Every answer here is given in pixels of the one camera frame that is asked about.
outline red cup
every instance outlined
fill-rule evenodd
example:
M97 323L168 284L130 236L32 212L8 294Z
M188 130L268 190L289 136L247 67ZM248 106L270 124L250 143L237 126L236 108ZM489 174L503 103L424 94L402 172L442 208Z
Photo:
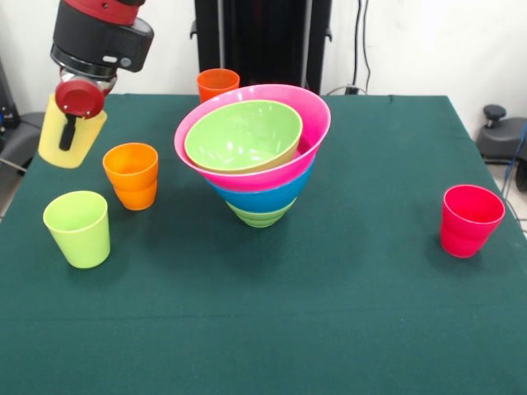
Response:
M441 245L457 258L470 258L505 216L503 201L477 185L456 185L443 197Z

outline orange cup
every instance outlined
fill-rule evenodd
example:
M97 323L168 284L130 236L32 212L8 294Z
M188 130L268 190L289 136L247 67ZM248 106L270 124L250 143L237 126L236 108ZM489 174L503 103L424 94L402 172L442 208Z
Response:
M211 68L198 75L199 99L203 103L240 87L240 76L226 68Z
M154 204L159 157L152 146L141 142L116 146L106 152L102 165L126 208L138 211Z

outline stacked bowls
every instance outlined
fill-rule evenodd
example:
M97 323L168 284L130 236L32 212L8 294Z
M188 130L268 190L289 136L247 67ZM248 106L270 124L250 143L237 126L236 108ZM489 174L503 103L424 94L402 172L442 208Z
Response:
M310 177L331 114L298 86L247 86L191 111L175 151L247 225L267 227L289 210Z

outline black knob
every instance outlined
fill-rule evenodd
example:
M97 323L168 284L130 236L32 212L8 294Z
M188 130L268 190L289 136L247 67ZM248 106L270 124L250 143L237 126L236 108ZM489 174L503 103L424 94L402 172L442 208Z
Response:
M489 121L497 122L507 115L506 110L500 105L486 105L483 112Z

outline green bowl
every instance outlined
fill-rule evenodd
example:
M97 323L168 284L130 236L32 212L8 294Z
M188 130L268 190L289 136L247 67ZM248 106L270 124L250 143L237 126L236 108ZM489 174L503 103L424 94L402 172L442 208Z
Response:
M302 118L288 105L249 100L205 115L189 131L184 149L202 169L242 174L268 170L293 158Z
M249 212L240 210L238 207L232 206L229 202L226 203L227 206L229 206L231 210L238 216L238 218L240 218L247 225L254 228L267 228L282 218L284 214L292 207L292 205L295 204L295 201L296 199L284 208L271 212Z

